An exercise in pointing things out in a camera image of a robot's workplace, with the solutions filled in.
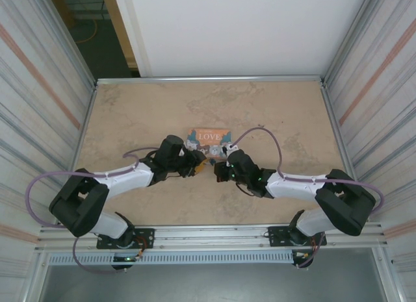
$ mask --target orange stripe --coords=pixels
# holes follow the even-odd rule
[[[400,37],[398,42],[392,48],[390,53],[387,55],[385,60],[383,61],[382,65],[376,70],[374,75],[367,81],[364,88],[358,93],[358,96],[353,100],[352,104],[346,110],[345,114],[339,120],[340,125],[343,125],[345,119],[351,114],[351,112],[355,109],[358,103],[363,99],[364,95],[371,89],[383,71],[388,67],[388,65],[395,59],[395,57],[399,54],[399,52],[403,49],[403,47],[407,44],[413,34],[416,32],[416,19],[410,24],[410,26],[406,29],[404,34]]]
[[[411,220],[390,229],[386,229],[384,235],[386,238],[394,238],[412,232],[416,232],[416,220]]]
[[[23,232],[19,229],[15,229],[10,226],[0,225],[0,235],[7,236],[14,239],[23,240],[25,242],[31,242],[33,244],[38,243],[38,237],[26,232]]]
[[[0,24],[0,36],[7,46],[13,51],[13,53],[20,59],[20,61],[25,65],[26,69],[31,73],[31,75],[38,81],[42,88],[48,93],[58,107],[63,111],[63,113],[69,118],[72,124],[77,128],[81,128],[81,124],[78,122],[77,118],[70,112],[70,110],[65,106],[59,96],[55,93],[52,87],[47,83],[44,76],[36,69],[33,63],[27,58],[25,53],[20,49],[20,47],[13,40],[11,35],[6,31],[6,29]]]

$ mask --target grey floor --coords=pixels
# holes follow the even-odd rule
[[[91,40],[77,44],[94,78],[132,77],[111,20],[97,20],[97,24],[97,34]],[[91,19],[77,19],[75,27],[70,29],[75,41],[87,39],[93,32]]]
[[[386,301],[370,249],[323,249],[309,270],[289,264],[133,266],[93,275],[49,268],[41,301]]]

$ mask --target corrugated metal wall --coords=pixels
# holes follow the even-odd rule
[[[0,0],[0,301],[17,300],[39,233],[25,188],[71,168],[94,89],[55,12],[48,0]],[[44,179],[32,191],[47,221],[62,182]]]
[[[357,176],[386,194],[375,214],[416,299],[416,0],[378,0],[328,90]]]

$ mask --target beige stone surface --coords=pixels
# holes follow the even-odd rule
[[[78,166],[121,168],[131,163],[122,158],[126,151],[159,146],[168,134],[186,139],[191,127],[231,129],[236,140],[258,125],[279,140],[284,172],[316,175],[342,168],[316,82],[100,85]],[[260,167],[278,164],[276,146],[263,131],[249,134],[239,147]],[[136,225],[286,223],[300,209],[315,207],[295,198],[248,197],[232,182],[216,183],[211,166],[195,177],[170,178],[106,204]]]

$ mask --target book cover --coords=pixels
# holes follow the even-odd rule
[[[222,147],[231,143],[231,131],[228,129],[189,130],[186,147],[202,151],[207,158],[225,159]]]

